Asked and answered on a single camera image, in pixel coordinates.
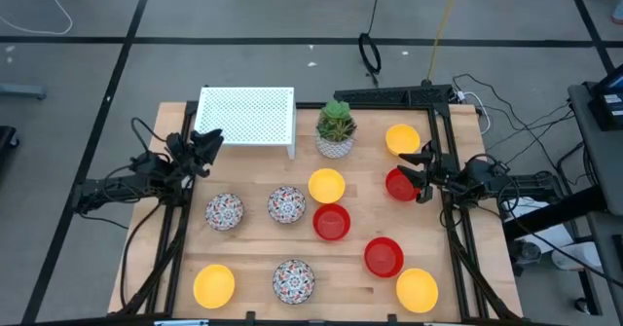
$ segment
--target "white perforated shelf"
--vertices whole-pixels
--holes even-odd
[[[202,88],[195,130],[221,128],[226,145],[291,146],[295,138],[294,88]]]

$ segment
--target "patterned bowl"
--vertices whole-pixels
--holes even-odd
[[[273,275],[273,290],[284,303],[296,305],[306,301],[313,292],[313,271],[300,260],[281,263]]]
[[[291,186],[276,189],[269,197],[269,214],[281,224],[290,224],[299,220],[305,212],[305,196]]]
[[[205,220],[214,230],[226,231],[235,227],[242,219],[242,200],[233,194],[220,194],[207,204]]]

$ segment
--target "floor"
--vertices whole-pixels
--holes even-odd
[[[24,38],[0,23],[0,82],[43,85],[49,94],[43,101],[0,97],[0,125],[16,127],[21,137],[0,182],[0,324],[21,321],[81,162],[89,177],[102,177],[139,153],[131,117],[152,124],[160,102],[197,99],[205,84],[295,87],[298,101],[372,87],[354,38],[367,29],[374,0],[58,1],[74,20],[64,37]],[[379,0],[371,35],[385,43],[381,87],[424,78],[446,1]],[[564,104],[569,85],[600,80],[609,60],[623,63],[617,49],[623,27],[608,19],[617,1],[583,0],[589,15],[583,18],[574,0],[457,0],[443,35],[453,40],[439,48],[432,80],[447,84],[471,73],[533,121]],[[0,0],[0,16],[28,28],[66,25],[52,0]],[[133,45],[128,34],[136,37]],[[458,84],[486,105],[505,108],[469,79]],[[97,139],[98,112],[108,107],[99,115],[107,118]],[[483,136],[488,147],[513,131],[502,114],[491,114]],[[579,139],[573,120],[542,137],[554,160]],[[490,152],[509,160],[530,143],[520,133]],[[93,157],[85,150],[94,150]],[[537,147],[510,165],[516,173],[552,170]],[[580,175],[580,158],[566,170],[570,178]],[[110,204],[96,214],[126,224],[129,210]],[[104,314],[125,236],[117,227],[73,218],[37,320]],[[535,321],[615,324],[605,284],[597,283],[603,316],[572,308],[581,293],[577,274],[557,271],[547,257],[517,279],[524,313]]]

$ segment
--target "wooden tabletop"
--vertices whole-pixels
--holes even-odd
[[[161,104],[155,132],[165,136],[181,129],[184,103]],[[473,106],[451,106],[458,157],[462,163],[484,152]],[[450,247],[438,217],[441,200],[437,190],[426,204],[399,202],[385,189],[385,176],[404,163],[385,148],[385,131],[394,124],[409,124],[420,134],[422,143],[430,139],[428,119],[421,111],[353,110],[358,124],[351,152],[330,160],[315,148],[314,126],[317,110],[297,113],[296,160],[288,160],[282,147],[223,147],[211,175],[197,179],[179,276],[175,317],[237,318],[249,310],[258,319],[386,320],[395,313],[400,321],[459,321]],[[440,137],[445,140],[441,122]],[[163,144],[152,140],[152,150]],[[319,208],[309,195],[307,181],[319,168],[331,167],[345,178],[347,188],[339,204],[352,221],[350,231],[340,241],[321,240],[313,230],[312,216]],[[307,210],[294,224],[275,222],[268,214],[267,201],[279,186],[293,186],[307,198]],[[207,203],[220,193],[233,193],[244,203],[241,223],[227,232],[212,230],[205,222]],[[133,228],[156,201],[146,199],[135,206],[130,222]],[[495,210],[495,205],[483,204]],[[128,254],[127,296],[141,285],[154,263],[163,210],[136,234]],[[472,210],[472,227],[480,268],[499,297],[521,314],[515,279],[499,219],[483,210]],[[430,272],[439,287],[436,307],[424,314],[404,309],[395,295],[396,278],[378,278],[367,271],[363,250],[374,237],[385,235],[396,240],[405,254],[403,271],[420,268]],[[272,277],[283,261],[300,259],[315,275],[315,289],[303,304],[289,306],[273,292]],[[193,281],[210,264],[229,267],[236,278],[236,291],[223,307],[208,310],[197,304]],[[472,315],[476,315],[473,287],[464,274]],[[168,273],[161,281],[158,308],[164,304]],[[119,277],[110,310],[120,308]]]

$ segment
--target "white plant pot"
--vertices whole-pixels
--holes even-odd
[[[353,136],[354,136],[354,132],[348,139],[342,142],[334,142],[334,141],[323,139],[322,137],[320,137],[318,130],[316,130],[315,146],[318,148],[318,151],[320,151],[320,153],[324,157],[328,157],[332,159],[341,158],[347,155],[348,152],[350,152],[350,149],[352,148],[352,143],[354,142]]]

